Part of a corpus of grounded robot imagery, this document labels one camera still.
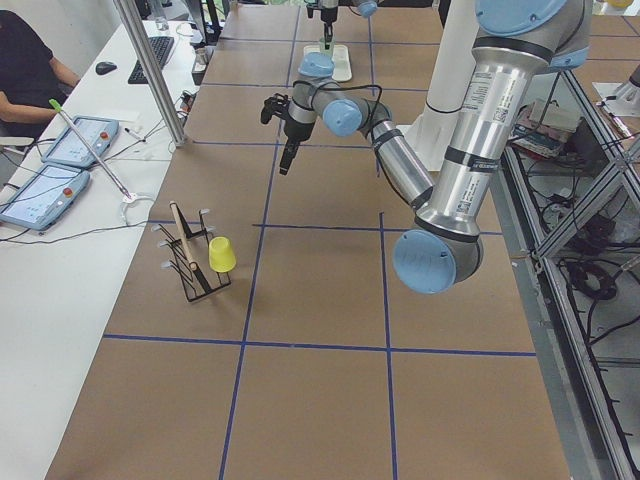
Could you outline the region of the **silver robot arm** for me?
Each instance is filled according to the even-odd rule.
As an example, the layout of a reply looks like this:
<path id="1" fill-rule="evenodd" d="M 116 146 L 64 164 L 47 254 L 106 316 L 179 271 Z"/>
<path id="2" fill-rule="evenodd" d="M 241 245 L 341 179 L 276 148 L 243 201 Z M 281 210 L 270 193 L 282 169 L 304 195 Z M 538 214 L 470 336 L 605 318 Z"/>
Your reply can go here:
<path id="1" fill-rule="evenodd" d="M 322 53 L 326 53 L 334 44 L 333 26 L 337 22 L 340 6 L 353 8 L 359 16 L 369 18 L 378 10 L 379 2 L 375 0 L 309 0 L 304 4 L 309 19 L 314 16 L 315 12 L 320 14 L 323 23 L 320 50 Z"/>
<path id="2" fill-rule="evenodd" d="M 362 134 L 414 212 L 394 247 L 397 276 L 422 294 L 449 289 L 482 262 L 476 217 L 532 79 L 586 60 L 591 14 L 588 1 L 451 2 L 424 110 L 406 126 L 380 100 L 339 86 L 326 53 L 306 54 L 292 94 L 261 111 L 284 124 L 280 172 L 317 121 L 339 137 Z"/>

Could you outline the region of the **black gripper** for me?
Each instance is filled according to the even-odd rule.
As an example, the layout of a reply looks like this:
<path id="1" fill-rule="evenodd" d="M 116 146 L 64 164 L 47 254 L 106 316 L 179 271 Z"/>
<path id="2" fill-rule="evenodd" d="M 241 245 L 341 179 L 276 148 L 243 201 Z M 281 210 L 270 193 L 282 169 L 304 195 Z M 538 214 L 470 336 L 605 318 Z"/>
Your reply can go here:
<path id="1" fill-rule="evenodd" d="M 279 174 L 286 176 L 295 159 L 300 144 L 310 139 L 314 129 L 314 116 L 306 115 L 301 120 L 289 112 L 284 116 L 284 133 L 287 142 L 284 145 L 279 163 Z"/>
<path id="2" fill-rule="evenodd" d="M 321 20 L 324 22 L 323 37 L 333 41 L 333 23 L 336 21 L 335 8 L 322 8 Z"/>

